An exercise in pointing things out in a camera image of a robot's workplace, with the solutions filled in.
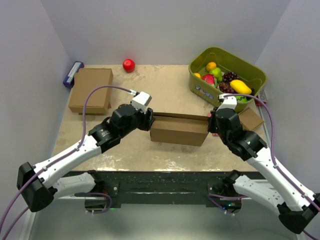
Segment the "red apple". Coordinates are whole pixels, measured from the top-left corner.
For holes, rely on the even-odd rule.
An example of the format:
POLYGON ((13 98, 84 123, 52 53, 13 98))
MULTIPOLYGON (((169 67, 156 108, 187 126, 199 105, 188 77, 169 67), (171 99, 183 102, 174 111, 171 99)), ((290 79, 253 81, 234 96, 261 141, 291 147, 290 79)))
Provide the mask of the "red apple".
POLYGON ((135 64, 135 62, 134 62, 132 59, 127 58, 127 59, 125 59, 125 60, 123 61, 122 67, 123 67, 123 69, 124 69, 125 72, 131 73, 131 72, 133 72, 133 71, 135 70, 136 64, 135 64))

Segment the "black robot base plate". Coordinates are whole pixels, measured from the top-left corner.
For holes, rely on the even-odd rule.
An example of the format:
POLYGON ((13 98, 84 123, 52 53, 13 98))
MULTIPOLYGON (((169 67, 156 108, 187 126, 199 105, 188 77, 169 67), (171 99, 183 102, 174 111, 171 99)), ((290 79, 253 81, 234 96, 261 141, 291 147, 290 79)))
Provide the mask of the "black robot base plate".
POLYGON ((205 205, 214 207, 209 195, 220 200, 229 197, 233 207, 241 204, 233 187, 242 172, 156 172, 156 171, 94 171, 100 183, 84 195, 87 210, 101 210, 105 206, 120 208, 135 205, 205 205))

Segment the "closed brown cardboard box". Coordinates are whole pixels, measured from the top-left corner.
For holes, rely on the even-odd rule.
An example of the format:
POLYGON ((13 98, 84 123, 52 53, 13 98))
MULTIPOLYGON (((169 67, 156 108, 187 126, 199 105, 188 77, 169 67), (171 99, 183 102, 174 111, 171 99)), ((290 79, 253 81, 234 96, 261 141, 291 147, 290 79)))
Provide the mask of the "closed brown cardboard box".
POLYGON ((104 115, 111 108, 111 88, 101 88, 91 94, 84 105, 90 92, 98 87, 111 85, 113 72, 110 68, 81 68, 74 76, 74 86, 71 90, 68 107, 76 114, 104 115))

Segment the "yellow mango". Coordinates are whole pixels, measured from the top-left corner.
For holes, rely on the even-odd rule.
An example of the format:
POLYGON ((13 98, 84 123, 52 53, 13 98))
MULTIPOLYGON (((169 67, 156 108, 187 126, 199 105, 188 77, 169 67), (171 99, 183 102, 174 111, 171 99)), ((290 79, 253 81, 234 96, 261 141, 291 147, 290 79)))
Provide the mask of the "yellow mango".
POLYGON ((252 89, 249 88, 242 80, 234 79, 230 82, 231 88, 238 94, 250 95, 252 89))

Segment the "green lime fruit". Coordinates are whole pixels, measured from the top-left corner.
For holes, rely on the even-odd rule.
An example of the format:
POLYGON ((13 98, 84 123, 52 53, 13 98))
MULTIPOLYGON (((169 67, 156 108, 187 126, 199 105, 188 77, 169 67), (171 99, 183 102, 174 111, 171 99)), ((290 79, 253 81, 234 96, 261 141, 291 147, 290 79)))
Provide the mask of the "green lime fruit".
POLYGON ((248 101, 248 98, 246 96, 236 96, 236 99, 239 103, 246 103, 248 101))

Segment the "small brown cardboard box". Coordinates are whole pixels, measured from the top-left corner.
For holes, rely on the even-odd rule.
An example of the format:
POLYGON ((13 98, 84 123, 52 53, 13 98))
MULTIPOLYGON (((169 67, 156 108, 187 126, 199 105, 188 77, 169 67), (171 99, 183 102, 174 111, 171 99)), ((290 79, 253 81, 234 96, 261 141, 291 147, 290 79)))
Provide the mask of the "small brown cardboard box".
POLYGON ((246 108, 238 114, 242 127, 247 131, 256 131, 265 122, 264 120, 251 108, 246 108))

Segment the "small yellow fruit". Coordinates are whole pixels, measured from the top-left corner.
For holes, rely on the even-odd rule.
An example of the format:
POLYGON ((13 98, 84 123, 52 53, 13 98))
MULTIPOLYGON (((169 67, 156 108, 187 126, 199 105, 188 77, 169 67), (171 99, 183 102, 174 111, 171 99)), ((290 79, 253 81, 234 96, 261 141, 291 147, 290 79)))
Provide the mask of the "small yellow fruit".
POLYGON ((196 76, 196 77, 198 77, 199 79, 201 78, 201 75, 199 74, 199 73, 194 73, 194 75, 196 76))

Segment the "purple white carton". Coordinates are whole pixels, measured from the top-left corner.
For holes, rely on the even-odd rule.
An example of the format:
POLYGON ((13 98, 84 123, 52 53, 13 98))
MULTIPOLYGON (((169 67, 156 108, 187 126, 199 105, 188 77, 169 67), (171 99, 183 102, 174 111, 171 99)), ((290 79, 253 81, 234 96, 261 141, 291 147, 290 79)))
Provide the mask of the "purple white carton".
POLYGON ((84 63, 82 61, 75 61, 71 67, 71 69, 69 70, 68 74, 66 75, 66 77, 63 80, 63 85, 68 88, 68 89, 72 89, 74 86, 74 78, 75 78, 75 74, 82 68, 84 68, 84 63))

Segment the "orange fruit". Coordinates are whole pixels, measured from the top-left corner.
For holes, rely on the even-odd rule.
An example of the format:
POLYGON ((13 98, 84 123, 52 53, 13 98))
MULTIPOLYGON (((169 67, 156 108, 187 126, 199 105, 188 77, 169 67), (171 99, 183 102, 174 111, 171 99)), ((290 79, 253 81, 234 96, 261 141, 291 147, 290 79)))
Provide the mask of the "orange fruit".
POLYGON ((209 62, 207 65, 206 65, 206 71, 207 72, 210 72, 211 70, 214 70, 215 68, 217 67, 217 64, 215 62, 209 62))

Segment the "red white carton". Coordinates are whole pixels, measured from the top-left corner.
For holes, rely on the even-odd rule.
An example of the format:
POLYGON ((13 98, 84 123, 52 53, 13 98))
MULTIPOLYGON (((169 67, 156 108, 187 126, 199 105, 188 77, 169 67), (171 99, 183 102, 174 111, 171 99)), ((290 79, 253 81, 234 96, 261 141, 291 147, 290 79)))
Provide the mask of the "red white carton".
MULTIPOLYGON (((265 93, 265 90, 264 88, 262 88, 259 93, 257 94, 256 96, 258 99, 260 99, 264 104, 266 104, 268 102, 268 99, 267 99, 267 95, 265 93)), ((257 106, 262 106, 261 102, 258 101, 258 100, 255 100, 255 104, 257 106)))

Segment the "green pear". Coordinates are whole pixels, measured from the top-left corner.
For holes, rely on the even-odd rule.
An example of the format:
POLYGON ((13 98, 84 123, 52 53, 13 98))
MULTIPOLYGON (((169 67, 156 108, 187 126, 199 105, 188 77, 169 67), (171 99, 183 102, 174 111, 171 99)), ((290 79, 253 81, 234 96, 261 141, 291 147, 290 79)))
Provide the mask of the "green pear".
POLYGON ((222 71, 219 67, 210 70, 209 73, 215 77, 218 83, 223 81, 222 71))

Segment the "olive green plastic tub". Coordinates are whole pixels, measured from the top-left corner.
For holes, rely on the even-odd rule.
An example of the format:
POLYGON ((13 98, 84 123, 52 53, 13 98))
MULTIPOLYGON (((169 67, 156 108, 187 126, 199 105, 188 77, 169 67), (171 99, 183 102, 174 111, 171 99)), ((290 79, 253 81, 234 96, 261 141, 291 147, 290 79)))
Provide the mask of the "olive green plastic tub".
POLYGON ((195 75, 195 73, 199 73, 201 76, 208 74, 206 66, 210 62, 216 63, 223 73, 234 72, 238 74, 239 79, 253 89, 255 97, 259 95, 267 83, 267 75, 260 68, 220 47, 209 47, 189 64, 188 86, 191 92, 215 107, 221 105, 219 95, 223 92, 195 75))

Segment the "pink dragon fruit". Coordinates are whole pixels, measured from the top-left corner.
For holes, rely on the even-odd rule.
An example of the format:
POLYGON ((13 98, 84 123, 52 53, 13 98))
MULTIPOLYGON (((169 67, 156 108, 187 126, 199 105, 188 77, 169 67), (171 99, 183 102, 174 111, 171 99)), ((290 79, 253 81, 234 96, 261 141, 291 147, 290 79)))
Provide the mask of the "pink dragon fruit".
POLYGON ((210 86, 216 89, 218 88, 218 81, 212 74, 210 73, 205 74, 201 77, 201 79, 205 81, 207 84, 209 84, 210 86))

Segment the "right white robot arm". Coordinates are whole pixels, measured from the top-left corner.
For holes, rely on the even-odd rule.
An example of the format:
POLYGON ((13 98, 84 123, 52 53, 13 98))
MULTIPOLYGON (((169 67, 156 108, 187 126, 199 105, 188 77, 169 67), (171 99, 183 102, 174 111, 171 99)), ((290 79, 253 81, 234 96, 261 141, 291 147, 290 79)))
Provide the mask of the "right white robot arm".
POLYGON ((234 170, 223 183, 223 192, 235 199, 251 198, 273 211, 291 232, 301 234, 320 211, 320 195, 299 182, 275 157, 254 131, 243 129, 233 107, 215 107, 208 131, 219 135, 236 156, 254 167, 271 185, 264 187, 234 170))

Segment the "red grape bunch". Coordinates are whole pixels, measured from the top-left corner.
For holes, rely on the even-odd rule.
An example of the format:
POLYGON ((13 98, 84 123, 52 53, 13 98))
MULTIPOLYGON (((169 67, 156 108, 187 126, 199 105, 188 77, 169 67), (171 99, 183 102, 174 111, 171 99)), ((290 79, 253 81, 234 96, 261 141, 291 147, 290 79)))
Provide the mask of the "red grape bunch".
POLYGON ((219 84, 219 90, 225 94, 234 94, 234 89, 226 82, 220 82, 219 84))

